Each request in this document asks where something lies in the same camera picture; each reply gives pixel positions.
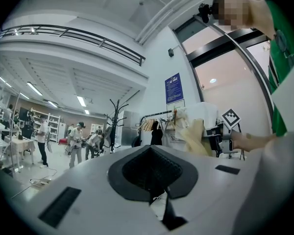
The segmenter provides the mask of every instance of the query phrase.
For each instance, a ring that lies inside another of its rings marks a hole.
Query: green shirt
[[[273,0],[266,0],[266,2],[272,14],[275,31],[280,30],[284,34],[288,54],[294,54],[294,29]],[[288,54],[285,55],[280,50],[275,39],[270,42],[269,82],[272,93],[274,93],[292,69],[286,58]],[[274,107],[273,112],[272,130],[278,137],[283,136],[287,132],[283,119],[276,107]]]

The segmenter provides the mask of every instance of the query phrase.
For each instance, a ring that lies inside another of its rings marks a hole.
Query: blue sign
[[[180,73],[170,77],[165,81],[166,83],[166,98],[167,104],[183,99],[182,84]]]

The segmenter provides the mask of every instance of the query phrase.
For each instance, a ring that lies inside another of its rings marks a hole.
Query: yellow cloth
[[[195,119],[189,128],[181,131],[181,136],[186,142],[185,151],[202,156],[212,156],[209,140],[201,140],[204,130],[204,121]]]

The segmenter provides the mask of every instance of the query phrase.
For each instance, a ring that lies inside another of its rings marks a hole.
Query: black metal railing
[[[39,35],[49,34],[57,35],[58,37],[74,38],[82,41],[92,43],[100,48],[105,48],[113,51],[117,54],[122,55],[125,58],[132,60],[133,62],[142,66],[145,57],[138,54],[137,52],[111,40],[106,37],[94,34],[81,29],[58,26],[51,24],[28,24],[20,25],[0,31],[0,38],[7,36],[18,36],[18,35]]]

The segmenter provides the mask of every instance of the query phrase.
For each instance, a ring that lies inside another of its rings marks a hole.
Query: brown wall
[[[11,96],[9,104],[12,104],[13,107],[15,106],[16,103],[16,97]],[[52,109],[48,108],[46,106],[40,105],[40,104],[35,104],[28,102],[26,100],[19,99],[18,105],[16,106],[16,109],[19,110],[20,107],[25,108],[25,109],[31,109],[33,108],[36,111],[40,111],[43,113],[50,113],[51,115],[54,116],[60,116],[61,117],[61,122],[66,123],[66,128],[68,128],[71,124],[74,124],[76,127],[76,124],[78,122],[84,122],[86,125],[86,128],[83,129],[83,136],[88,136],[90,134],[90,129],[92,126],[92,123],[94,124],[105,124],[106,120],[101,119],[101,118],[96,118],[96,117],[86,117],[82,115],[76,115],[76,114],[71,114],[67,112],[63,112],[61,110],[57,109]]]

